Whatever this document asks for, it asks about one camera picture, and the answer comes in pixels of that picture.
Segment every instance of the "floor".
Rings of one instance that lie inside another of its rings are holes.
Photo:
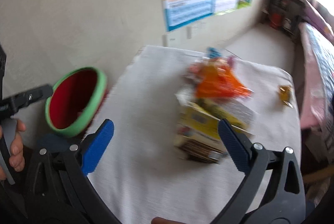
[[[276,66],[292,74],[294,43],[281,31],[257,24],[243,35],[230,40],[225,49],[243,60]]]

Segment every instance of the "silver rivet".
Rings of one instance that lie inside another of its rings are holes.
[[[79,146],[77,144],[72,144],[70,146],[70,151],[75,152],[78,148],[79,148]]]
[[[285,151],[286,151],[287,153],[289,153],[289,154],[292,154],[292,153],[293,153],[293,149],[290,148],[290,147],[286,147],[286,148],[285,148]]]
[[[253,147],[254,149],[259,150],[259,151],[263,149],[263,146],[260,143],[254,143]]]
[[[45,148],[40,149],[40,150],[39,150],[39,154],[40,154],[40,155],[44,155],[44,154],[46,154],[46,149],[45,149]]]

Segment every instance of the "white tablecloth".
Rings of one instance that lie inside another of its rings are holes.
[[[124,224],[150,223],[156,216],[188,224],[210,223],[243,179],[231,158],[221,164],[178,159],[173,149],[178,102],[186,67],[203,54],[166,47],[143,49],[110,91],[89,132],[105,118],[115,133],[96,170],[88,177],[106,205]],[[253,142],[270,150],[294,149],[300,159],[300,127],[295,108],[282,106],[278,85],[293,86],[285,71],[237,60],[235,74],[254,91],[245,104],[258,113]],[[270,172],[250,209],[264,194]]]

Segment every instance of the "blue rubber fingertip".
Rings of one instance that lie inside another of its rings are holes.
[[[248,163],[249,154],[243,147],[233,129],[225,120],[220,120],[218,123],[218,134],[224,143],[229,155],[231,156],[235,166],[241,172],[248,174],[250,166]]]
[[[114,123],[108,120],[82,156],[81,170],[85,176],[95,170],[113,135]]]

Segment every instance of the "human hand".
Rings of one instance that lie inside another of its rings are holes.
[[[21,120],[17,120],[15,138],[10,145],[9,164],[14,168],[16,172],[20,172],[24,168],[24,157],[23,157],[23,143],[20,136],[20,132],[24,132],[26,129],[25,124]],[[0,138],[2,138],[2,128],[0,126]],[[0,180],[3,181],[7,178],[3,169],[0,167]]]
[[[168,220],[161,217],[155,217],[152,219],[151,224],[185,224],[185,223]]]

